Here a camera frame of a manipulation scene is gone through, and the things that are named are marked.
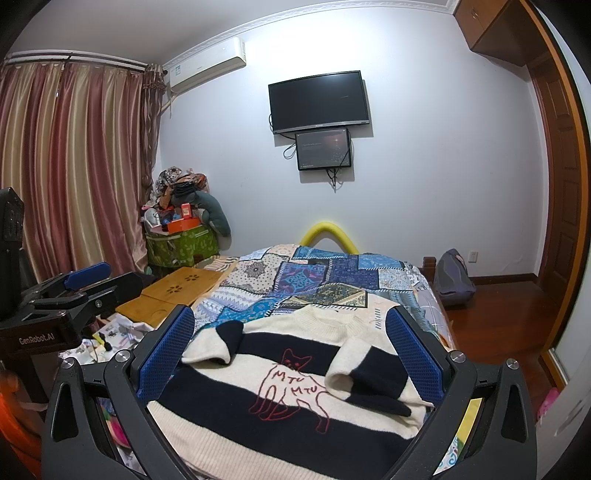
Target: air conditioner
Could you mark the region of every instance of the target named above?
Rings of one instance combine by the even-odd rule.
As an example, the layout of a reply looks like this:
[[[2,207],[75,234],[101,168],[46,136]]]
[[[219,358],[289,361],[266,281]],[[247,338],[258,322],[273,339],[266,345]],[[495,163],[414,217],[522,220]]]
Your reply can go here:
[[[212,78],[244,66],[244,41],[238,37],[230,38],[175,65],[170,72],[170,89],[179,95]]]

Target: wall-mounted tv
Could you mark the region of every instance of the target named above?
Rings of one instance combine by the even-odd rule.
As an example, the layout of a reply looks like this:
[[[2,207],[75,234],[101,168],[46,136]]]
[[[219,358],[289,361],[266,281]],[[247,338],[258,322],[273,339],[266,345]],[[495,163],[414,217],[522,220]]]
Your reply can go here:
[[[361,72],[328,73],[269,85],[273,133],[368,124]]]

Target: backpack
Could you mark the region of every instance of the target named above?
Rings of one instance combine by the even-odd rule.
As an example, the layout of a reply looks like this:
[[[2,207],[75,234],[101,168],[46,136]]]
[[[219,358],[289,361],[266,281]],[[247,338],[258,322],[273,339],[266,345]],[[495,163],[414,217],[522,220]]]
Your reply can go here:
[[[437,262],[433,287],[444,307],[464,304],[476,293],[466,263],[455,248],[445,252]]]

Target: patchwork quilt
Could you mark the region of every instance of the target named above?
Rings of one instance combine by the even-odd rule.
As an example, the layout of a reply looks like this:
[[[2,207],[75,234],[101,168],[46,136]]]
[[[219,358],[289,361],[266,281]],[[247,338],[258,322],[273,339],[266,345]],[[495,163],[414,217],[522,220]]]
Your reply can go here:
[[[196,331],[228,320],[249,322],[291,313],[308,304],[332,309],[368,308],[368,293],[403,305],[425,331],[452,346],[443,316],[417,267],[378,254],[349,255],[301,245],[276,245],[240,257],[206,300],[193,306]]]

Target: curtain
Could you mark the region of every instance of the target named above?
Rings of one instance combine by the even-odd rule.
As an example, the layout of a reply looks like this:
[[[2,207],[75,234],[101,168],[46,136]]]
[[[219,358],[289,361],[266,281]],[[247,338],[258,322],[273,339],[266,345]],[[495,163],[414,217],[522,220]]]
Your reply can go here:
[[[166,89],[164,71],[160,65],[150,64],[144,72],[141,97],[141,175],[142,201],[147,202],[152,192],[152,171],[156,164],[158,133],[160,131],[160,109],[162,95]]]
[[[39,280],[110,263],[147,264],[142,201],[143,73],[81,63],[0,70],[0,187],[25,202]]]

